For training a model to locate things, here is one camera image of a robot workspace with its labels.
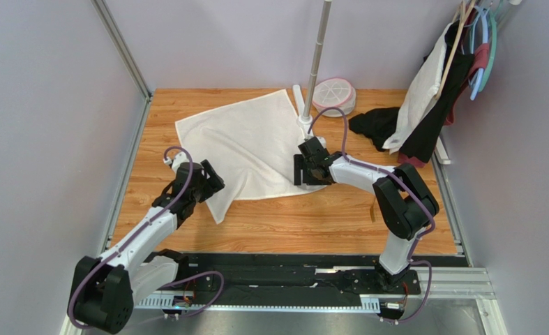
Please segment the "white cloth napkin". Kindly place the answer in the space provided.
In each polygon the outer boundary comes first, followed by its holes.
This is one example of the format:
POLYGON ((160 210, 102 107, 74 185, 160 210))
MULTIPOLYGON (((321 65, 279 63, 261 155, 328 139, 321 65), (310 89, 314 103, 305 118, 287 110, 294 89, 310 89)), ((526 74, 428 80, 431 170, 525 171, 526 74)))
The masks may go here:
POLYGON ((303 195, 320 186, 294 185, 294 155, 303 143, 298 114, 284 89, 195 114, 175 123, 193 160, 210 162, 225 187, 207 200, 217 224, 235 200, 303 195))

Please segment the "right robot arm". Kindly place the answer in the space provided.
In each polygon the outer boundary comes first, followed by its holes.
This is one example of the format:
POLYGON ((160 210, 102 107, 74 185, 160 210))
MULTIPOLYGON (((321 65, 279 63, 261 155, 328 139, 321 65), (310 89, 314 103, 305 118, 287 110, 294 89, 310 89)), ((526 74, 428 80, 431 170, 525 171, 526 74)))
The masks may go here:
POLYGON ((313 137, 300 144, 299 153, 294 155, 294 183, 345 184, 373 194, 389 231, 375 266, 375 280, 385 291, 400 286, 418 241, 439 211, 437 200, 413 165, 388 167, 360 161, 341 151, 331 154, 313 137))

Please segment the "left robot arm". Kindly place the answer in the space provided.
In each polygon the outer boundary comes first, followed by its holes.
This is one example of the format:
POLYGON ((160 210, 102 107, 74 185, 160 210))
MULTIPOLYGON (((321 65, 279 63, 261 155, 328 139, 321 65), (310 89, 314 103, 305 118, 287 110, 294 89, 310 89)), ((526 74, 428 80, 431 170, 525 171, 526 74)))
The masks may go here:
POLYGON ((111 249, 76 265, 67 314, 80 329, 119 333, 136 304, 176 279, 184 256, 163 250, 147 258, 177 231, 197 204, 223 190, 223 179, 207 160, 182 162, 176 177, 153 201, 146 216, 111 249))

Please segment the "white stand with metal pole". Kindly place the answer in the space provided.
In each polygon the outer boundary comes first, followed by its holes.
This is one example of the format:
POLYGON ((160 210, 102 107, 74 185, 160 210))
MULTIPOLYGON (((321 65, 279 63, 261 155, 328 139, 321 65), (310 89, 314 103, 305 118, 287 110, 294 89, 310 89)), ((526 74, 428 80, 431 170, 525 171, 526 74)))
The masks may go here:
POLYGON ((317 75, 319 73, 319 65, 322 57, 322 50, 324 46, 324 39, 326 35, 326 29, 329 23, 329 16, 332 7, 332 0, 324 0, 322 5, 321 17, 319 20, 319 26, 317 31, 317 37, 315 40, 315 49, 313 52, 313 60, 310 67, 307 96, 304 98, 301 93, 301 87, 298 84, 292 86, 292 93, 294 102, 296 104, 296 110, 298 113, 297 124, 301 129, 303 138, 309 140, 314 137, 310 127, 314 121, 314 118, 310 114, 310 108, 313 101, 313 95, 315 93, 315 85, 317 81, 317 75))

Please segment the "white mesh pink rimmed basket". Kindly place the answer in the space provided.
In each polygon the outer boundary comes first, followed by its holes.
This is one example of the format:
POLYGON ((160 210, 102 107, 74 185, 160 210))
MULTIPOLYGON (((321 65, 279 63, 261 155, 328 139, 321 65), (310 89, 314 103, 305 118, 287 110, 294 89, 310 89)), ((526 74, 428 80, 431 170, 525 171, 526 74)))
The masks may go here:
POLYGON ((348 115, 356 106, 356 89, 341 77, 324 80, 314 88, 312 106, 318 112, 336 107, 348 115))

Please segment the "black cloth on table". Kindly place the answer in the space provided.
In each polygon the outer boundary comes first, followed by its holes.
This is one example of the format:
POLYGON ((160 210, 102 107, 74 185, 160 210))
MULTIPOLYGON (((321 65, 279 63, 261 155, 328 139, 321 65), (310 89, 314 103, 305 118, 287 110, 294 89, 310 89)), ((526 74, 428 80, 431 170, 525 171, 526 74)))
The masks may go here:
POLYGON ((358 114, 349 121, 349 129, 371 140, 376 150, 383 152, 386 140, 396 131, 399 107, 375 108, 358 114))

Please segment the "black hanging garment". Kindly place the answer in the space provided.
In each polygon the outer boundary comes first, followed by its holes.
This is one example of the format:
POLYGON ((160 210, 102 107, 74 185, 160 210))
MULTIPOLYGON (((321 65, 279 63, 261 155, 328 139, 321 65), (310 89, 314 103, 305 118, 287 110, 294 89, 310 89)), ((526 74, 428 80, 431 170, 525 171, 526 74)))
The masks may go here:
MULTIPOLYGON (((458 21, 452 24, 450 32, 445 35, 448 53, 451 51, 457 29, 458 21)), ((456 96, 460 85, 465 81, 473 62, 473 54, 456 52, 440 99, 436 100, 435 106, 430 109, 429 113, 399 149, 399 163, 410 163, 422 168, 429 162, 446 117, 452 105, 456 104, 456 96)))

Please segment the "white hanging towel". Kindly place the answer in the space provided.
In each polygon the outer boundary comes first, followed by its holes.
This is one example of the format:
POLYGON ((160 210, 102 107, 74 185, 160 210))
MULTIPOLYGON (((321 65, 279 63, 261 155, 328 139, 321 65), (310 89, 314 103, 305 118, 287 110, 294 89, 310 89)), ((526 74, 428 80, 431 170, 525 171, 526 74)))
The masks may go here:
POLYGON ((445 35, 450 32, 452 24, 448 24, 435 46, 423 62, 418 73, 412 80, 405 100, 398 111, 396 130, 383 144, 383 149, 391 154, 401 148, 422 119, 437 102, 435 96, 439 91, 446 61, 447 42, 445 35))

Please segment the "blue plastic hanger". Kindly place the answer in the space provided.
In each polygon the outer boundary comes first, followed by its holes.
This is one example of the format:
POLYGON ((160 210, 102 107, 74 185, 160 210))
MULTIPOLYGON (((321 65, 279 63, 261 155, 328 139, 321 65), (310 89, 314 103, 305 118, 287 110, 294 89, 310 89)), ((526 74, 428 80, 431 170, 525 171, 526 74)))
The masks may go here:
POLYGON ((483 76, 489 61, 489 22, 488 10, 475 5, 472 22, 468 24, 468 43, 470 52, 474 53, 474 63, 468 75, 469 99, 474 101, 481 91, 483 76))

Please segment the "dark red hanging garment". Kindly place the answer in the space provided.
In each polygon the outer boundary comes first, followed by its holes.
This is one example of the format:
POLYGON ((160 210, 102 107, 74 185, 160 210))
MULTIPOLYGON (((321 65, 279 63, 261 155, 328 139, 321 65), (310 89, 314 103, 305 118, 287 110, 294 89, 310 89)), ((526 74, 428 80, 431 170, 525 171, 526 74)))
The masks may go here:
MULTIPOLYGON (((488 65, 488 60, 489 60, 489 50, 490 50, 489 43, 483 43, 476 48, 474 52, 474 62, 467 76, 465 77, 465 81, 460 85, 460 89, 456 96, 456 101, 460 98, 460 95, 462 94, 465 87, 467 86, 468 80, 471 80, 474 77, 478 69, 486 69, 488 65)), ((450 126, 455 122, 455 116, 454 116, 455 105, 456 104, 452 105, 452 108, 446 117, 446 120, 444 122, 445 126, 450 126)))

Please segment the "green plastic hanger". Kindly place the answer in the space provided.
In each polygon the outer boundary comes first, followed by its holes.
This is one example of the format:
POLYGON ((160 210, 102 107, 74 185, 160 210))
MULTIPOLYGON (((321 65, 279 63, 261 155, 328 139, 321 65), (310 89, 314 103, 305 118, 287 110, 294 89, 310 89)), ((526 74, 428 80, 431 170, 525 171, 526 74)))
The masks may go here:
POLYGON ((489 54, 488 54, 488 63, 483 72, 481 83, 477 91, 478 93, 482 92, 485 89, 494 66, 495 56, 497 51, 497 36, 498 36, 497 16, 499 15, 499 12, 501 11, 503 6, 504 6, 504 1, 501 0, 498 2, 496 9, 492 9, 492 6, 486 8, 486 18, 488 19, 488 33, 489 33, 489 36, 488 36, 489 54))

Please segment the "wooden hanger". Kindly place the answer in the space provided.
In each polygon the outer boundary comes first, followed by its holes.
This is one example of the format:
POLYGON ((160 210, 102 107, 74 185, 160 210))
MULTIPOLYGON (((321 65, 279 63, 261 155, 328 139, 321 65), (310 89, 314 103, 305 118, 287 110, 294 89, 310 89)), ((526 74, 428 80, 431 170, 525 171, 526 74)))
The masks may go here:
POLYGON ((451 68, 451 64, 453 63, 453 59, 456 54, 458 43, 460 42, 460 39, 462 37, 464 26, 468 21, 468 17, 472 14, 472 10, 474 9, 475 4, 476 4, 475 0, 461 1, 458 7, 458 10, 453 16, 452 22, 455 23, 456 21, 458 21, 458 29, 456 31, 456 36, 454 38, 451 51, 448 53, 447 61, 445 63, 445 68, 442 73, 440 86, 437 93, 435 94, 435 100, 439 100, 442 95, 442 92, 449 74, 449 70, 451 68))

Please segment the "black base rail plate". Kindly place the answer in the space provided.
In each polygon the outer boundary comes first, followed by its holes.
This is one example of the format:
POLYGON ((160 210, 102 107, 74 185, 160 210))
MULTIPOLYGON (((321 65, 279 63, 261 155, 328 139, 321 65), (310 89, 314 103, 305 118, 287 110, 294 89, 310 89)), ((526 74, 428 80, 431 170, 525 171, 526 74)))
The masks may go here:
POLYGON ((191 283, 158 292, 145 302, 174 308, 357 307, 361 295, 402 299, 423 293, 420 272, 411 269, 394 286, 376 273, 377 255, 275 253, 187 253, 178 279, 202 274, 191 283))

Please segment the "aluminium frame rail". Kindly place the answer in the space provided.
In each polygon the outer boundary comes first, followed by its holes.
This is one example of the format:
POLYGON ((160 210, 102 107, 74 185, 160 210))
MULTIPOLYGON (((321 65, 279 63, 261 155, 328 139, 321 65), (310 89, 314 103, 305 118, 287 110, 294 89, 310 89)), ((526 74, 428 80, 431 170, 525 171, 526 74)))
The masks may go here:
POLYGON ((140 67, 137 65, 137 62, 135 61, 135 58, 130 51, 126 40, 123 37, 119 25, 114 19, 114 16, 107 2, 104 0, 91 0, 91 3, 96 9, 96 12, 101 22, 105 26, 117 52, 119 53, 136 87, 138 88, 144 99, 146 101, 150 101, 153 97, 152 90, 150 90, 149 85, 144 79, 140 67))

